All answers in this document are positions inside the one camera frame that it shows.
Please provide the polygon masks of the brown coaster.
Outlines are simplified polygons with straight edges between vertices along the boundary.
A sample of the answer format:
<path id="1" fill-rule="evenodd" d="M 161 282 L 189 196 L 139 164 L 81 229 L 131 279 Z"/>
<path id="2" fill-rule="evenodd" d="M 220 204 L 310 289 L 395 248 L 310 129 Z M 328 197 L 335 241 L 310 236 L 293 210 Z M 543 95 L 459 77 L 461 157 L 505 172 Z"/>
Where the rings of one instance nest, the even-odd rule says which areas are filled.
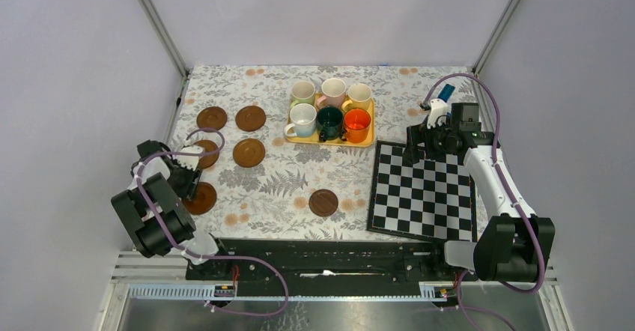
<path id="1" fill-rule="evenodd" d="M 201 141 L 197 141 L 195 142 L 195 145 L 202 147 L 204 149 L 205 153 L 209 153 L 212 151 L 216 151 L 218 149 L 218 145 L 215 142 L 212 142 L 210 140 L 201 140 Z M 216 161 L 219 158 L 219 154 L 215 153 L 212 155 L 208 155 L 205 157 L 201 157 L 198 161 L 198 165 L 197 167 L 201 170 L 206 169 L 206 168 L 210 168 L 211 166 L 213 166 Z"/>
<path id="2" fill-rule="evenodd" d="M 244 168 L 257 166 L 263 161 L 265 155 L 264 144 L 257 139 L 241 140 L 234 146 L 232 152 L 232 157 L 236 164 Z"/>
<path id="3" fill-rule="evenodd" d="M 245 106 L 237 112 L 235 122 L 240 130 L 253 132 L 262 128 L 266 119 L 265 111 L 259 106 Z"/>
<path id="4" fill-rule="evenodd" d="M 214 128 L 221 130 L 227 123 L 226 111 L 218 106 L 211 106 L 201 110 L 196 118 L 198 128 Z"/>
<path id="5" fill-rule="evenodd" d="M 190 214 L 200 216 L 210 211 L 216 200 L 216 189 L 209 183 L 200 182 L 197 185 L 194 198 L 192 200 L 183 199 L 182 202 Z"/>

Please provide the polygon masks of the brown coaster bottom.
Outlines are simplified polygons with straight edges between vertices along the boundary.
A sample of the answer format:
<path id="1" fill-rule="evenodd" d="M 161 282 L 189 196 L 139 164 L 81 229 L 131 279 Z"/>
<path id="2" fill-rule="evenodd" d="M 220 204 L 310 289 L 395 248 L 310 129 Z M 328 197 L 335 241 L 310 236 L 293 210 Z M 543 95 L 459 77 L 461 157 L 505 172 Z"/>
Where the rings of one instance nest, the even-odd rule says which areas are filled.
<path id="1" fill-rule="evenodd" d="M 183 199 L 182 202 L 190 214 L 200 216 L 210 211 L 216 200 L 216 189 L 209 183 L 200 182 L 197 185 L 194 198 L 192 200 Z"/>

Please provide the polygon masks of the white and blue mug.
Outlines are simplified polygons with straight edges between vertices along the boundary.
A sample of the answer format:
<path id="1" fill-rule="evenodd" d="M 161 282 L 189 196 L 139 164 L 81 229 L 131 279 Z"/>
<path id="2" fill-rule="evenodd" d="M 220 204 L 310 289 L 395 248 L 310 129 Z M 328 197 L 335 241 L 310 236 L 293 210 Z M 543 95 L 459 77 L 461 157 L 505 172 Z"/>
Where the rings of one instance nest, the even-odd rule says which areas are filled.
<path id="1" fill-rule="evenodd" d="M 285 127 L 286 137 L 308 138 L 316 130 L 316 108 L 308 103 L 299 103 L 290 110 L 290 123 Z"/>

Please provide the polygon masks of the dark wood grain coaster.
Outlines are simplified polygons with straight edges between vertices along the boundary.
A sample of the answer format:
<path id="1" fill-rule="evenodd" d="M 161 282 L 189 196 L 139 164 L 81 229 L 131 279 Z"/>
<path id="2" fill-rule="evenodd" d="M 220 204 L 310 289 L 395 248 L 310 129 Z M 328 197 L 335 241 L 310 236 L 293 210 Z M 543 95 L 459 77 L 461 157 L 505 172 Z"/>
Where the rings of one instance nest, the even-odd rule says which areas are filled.
<path id="1" fill-rule="evenodd" d="M 329 189 L 319 189 L 311 194 L 308 205 L 310 211 L 316 216 L 331 216 L 338 209 L 338 197 Z"/>

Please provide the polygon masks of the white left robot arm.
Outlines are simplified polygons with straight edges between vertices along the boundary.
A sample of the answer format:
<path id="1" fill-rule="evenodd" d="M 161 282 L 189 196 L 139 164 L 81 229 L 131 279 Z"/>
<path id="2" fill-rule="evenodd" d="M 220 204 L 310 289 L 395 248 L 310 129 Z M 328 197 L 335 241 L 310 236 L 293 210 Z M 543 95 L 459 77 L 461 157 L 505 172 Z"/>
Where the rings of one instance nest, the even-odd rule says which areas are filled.
<path id="1" fill-rule="evenodd" d="M 111 199 L 133 245 L 146 258 L 177 249 L 191 263 L 204 263 L 214 279 L 224 279 L 232 269 L 231 257 L 193 220 L 217 200 L 214 187 L 201 181 L 202 171 L 218 159 L 217 144 L 194 142 L 172 155 L 166 144 L 147 140 L 137 151 L 132 183 Z"/>

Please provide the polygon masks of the black white chessboard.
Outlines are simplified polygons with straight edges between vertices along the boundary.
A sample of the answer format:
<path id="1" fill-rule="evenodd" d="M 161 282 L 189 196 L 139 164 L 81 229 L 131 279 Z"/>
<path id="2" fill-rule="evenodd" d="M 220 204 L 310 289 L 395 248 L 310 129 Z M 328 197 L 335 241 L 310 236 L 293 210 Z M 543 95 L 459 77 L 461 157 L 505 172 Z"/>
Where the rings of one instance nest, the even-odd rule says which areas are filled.
<path id="1" fill-rule="evenodd" d="M 378 141 L 366 229 L 421 241 L 477 241 L 476 188 L 454 155 L 403 162 L 404 144 Z"/>

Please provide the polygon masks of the floral tablecloth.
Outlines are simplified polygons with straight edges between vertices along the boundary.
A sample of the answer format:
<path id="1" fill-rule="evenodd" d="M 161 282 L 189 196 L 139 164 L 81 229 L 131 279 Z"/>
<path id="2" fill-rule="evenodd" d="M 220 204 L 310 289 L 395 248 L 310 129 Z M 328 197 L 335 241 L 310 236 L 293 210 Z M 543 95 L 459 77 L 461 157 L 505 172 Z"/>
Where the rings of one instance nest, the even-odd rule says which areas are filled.
<path id="1" fill-rule="evenodd" d="M 217 192 L 214 207 L 195 218 L 196 228 L 216 238 L 280 240 L 411 240 L 366 229 L 375 148 L 378 141 L 404 144 L 407 128 L 423 122 L 420 104 L 445 84 L 456 87 L 452 99 L 472 102 L 467 67 L 386 66 L 206 66 L 192 69 L 173 135 L 172 150 L 210 140 L 221 147 L 219 158 L 201 174 Z M 289 142 L 291 88 L 310 81 L 316 89 L 330 78 L 346 86 L 366 84 L 375 100 L 375 140 L 368 147 Z M 221 130 L 198 128 L 198 113 L 223 108 L 228 120 Z M 259 106 L 267 116 L 262 128 L 246 132 L 235 122 L 245 106 Z M 238 166 L 234 146 L 244 139 L 260 140 L 266 149 L 255 167 Z M 314 215 L 309 198 L 319 189 L 338 197 L 337 211 Z M 476 193 L 477 234 L 487 214 Z"/>

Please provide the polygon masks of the yellow mug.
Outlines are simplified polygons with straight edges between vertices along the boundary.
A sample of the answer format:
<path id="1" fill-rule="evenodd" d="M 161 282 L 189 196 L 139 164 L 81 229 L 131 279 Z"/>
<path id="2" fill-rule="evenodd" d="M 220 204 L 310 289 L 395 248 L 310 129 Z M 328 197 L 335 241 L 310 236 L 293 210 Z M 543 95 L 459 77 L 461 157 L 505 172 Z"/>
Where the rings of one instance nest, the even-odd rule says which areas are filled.
<path id="1" fill-rule="evenodd" d="M 345 100 L 341 108 L 344 112 L 353 109 L 368 110 L 372 100 L 372 89 L 366 84 L 351 85 L 347 91 L 348 99 Z"/>

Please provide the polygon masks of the dark green mug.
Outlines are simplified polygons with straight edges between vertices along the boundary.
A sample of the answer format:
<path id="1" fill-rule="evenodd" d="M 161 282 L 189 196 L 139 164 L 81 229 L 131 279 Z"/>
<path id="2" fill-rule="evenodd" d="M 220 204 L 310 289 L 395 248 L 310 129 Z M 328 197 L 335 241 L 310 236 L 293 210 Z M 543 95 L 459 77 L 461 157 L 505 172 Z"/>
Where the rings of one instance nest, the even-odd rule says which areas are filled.
<path id="1" fill-rule="evenodd" d="M 319 142 L 340 139 L 343 136 L 344 114 L 335 106 L 326 106 L 317 112 L 316 130 Z"/>

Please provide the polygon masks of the yellow plastic tray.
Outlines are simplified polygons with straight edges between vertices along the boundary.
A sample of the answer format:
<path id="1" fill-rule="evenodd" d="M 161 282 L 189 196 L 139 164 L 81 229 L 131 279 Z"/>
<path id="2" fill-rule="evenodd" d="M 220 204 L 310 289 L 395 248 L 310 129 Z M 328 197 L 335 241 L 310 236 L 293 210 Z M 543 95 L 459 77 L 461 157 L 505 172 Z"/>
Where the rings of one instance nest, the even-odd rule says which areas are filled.
<path id="1" fill-rule="evenodd" d="M 370 124 L 369 124 L 369 127 L 368 127 L 368 133 L 366 134 L 365 138 L 362 141 L 360 141 L 360 142 L 343 141 L 341 139 L 327 140 L 325 142 L 320 142 L 317 131 L 315 131 L 309 137 L 299 137 L 299 136 L 296 136 L 296 133 L 292 133 L 292 130 L 293 130 L 292 127 L 289 127 L 288 129 L 286 129 L 285 138 L 289 142 L 303 143 L 303 144 L 336 145 L 336 146 L 348 146 L 348 147 L 360 147 L 360 148 L 368 147 L 375 140 L 374 109 L 375 109 L 375 100 L 371 99 L 370 106 L 369 106 L 369 109 L 368 109 L 368 112 L 370 114 Z"/>

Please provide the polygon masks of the light green mug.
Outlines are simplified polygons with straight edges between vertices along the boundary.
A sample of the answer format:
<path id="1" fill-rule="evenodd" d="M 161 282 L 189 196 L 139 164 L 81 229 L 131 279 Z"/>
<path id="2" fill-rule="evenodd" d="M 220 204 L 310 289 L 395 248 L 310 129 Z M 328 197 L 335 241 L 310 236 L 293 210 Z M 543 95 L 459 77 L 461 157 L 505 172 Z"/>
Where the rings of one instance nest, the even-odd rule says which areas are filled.
<path id="1" fill-rule="evenodd" d="M 291 88 L 291 108 L 306 103 L 315 104 L 315 85 L 310 81 L 298 81 Z"/>

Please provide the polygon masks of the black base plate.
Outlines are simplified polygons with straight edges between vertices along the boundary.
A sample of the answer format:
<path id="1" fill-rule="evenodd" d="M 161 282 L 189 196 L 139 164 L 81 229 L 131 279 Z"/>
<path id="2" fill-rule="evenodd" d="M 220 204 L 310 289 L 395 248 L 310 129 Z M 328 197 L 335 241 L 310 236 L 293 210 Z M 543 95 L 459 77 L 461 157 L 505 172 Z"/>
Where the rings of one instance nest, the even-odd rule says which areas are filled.
<path id="1" fill-rule="evenodd" d="M 220 242 L 223 260 L 189 264 L 186 280 L 227 281 L 240 297 L 419 297 L 422 286 L 451 287 L 461 273 L 439 242 Z"/>

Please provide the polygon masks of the right aluminium frame post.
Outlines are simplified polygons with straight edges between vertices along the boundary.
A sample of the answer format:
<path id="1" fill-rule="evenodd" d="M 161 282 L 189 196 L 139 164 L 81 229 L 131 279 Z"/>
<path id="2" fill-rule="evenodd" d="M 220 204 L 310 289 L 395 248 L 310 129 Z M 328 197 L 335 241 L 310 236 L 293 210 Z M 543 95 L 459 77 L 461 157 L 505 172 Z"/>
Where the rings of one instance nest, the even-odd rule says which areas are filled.
<path id="1" fill-rule="evenodd" d="M 504 34 L 507 25 L 511 21 L 511 18 L 514 16 L 514 12 L 517 10 L 521 2 L 522 0 L 508 0 L 508 3 L 505 6 L 500 18 L 496 22 L 496 25 L 492 33 L 490 34 L 490 37 L 487 39 L 483 50 L 481 51 L 479 57 L 473 65 L 472 73 L 474 73 L 475 75 L 480 74 L 485 68 L 487 61 L 493 53 L 500 38 Z"/>

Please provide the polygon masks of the aluminium frame post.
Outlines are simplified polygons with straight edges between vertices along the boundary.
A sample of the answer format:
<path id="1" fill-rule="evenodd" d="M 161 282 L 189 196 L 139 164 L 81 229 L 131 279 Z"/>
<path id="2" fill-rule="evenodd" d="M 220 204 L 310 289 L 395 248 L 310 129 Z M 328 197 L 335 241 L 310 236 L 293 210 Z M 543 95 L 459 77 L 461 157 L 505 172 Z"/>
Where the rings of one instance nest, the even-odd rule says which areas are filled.
<path id="1" fill-rule="evenodd" d="M 492 33 L 490 34 L 490 37 L 487 39 L 483 50 L 481 51 L 479 57 L 473 65 L 472 73 L 474 73 L 475 75 L 480 74 L 485 68 L 487 61 L 493 53 L 500 38 L 504 34 L 507 25 L 511 21 L 511 18 L 514 16 L 514 12 L 517 10 L 521 2 L 522 0 L 508 0 L 508 3 L 505 6 L 500 18 L 496 22 L 496 25 Z"/>
<path id="2" fill-rule="evenodd" d="M 186 79 L 189 75 L 189 69 L 178 50 L 177 45 L 169 34 L 155 4 L 152 0 L 138 1 L 177 73 L 182 79 Z"/>

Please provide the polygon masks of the left aluminium frame post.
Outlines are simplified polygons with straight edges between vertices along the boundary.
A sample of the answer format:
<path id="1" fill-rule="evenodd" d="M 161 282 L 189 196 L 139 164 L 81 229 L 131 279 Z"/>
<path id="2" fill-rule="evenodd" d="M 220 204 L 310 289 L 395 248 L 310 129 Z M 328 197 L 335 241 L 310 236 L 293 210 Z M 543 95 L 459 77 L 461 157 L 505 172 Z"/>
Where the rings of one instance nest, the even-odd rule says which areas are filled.
<path id="1" fill-rule="evenodd" d="M 189 69 L 178 50 L 177 45 L 169 34 L 155 4 L 152 0 L 138 1 L 177 73 L 182 79 L 186 79 L 189 75 Z"/>

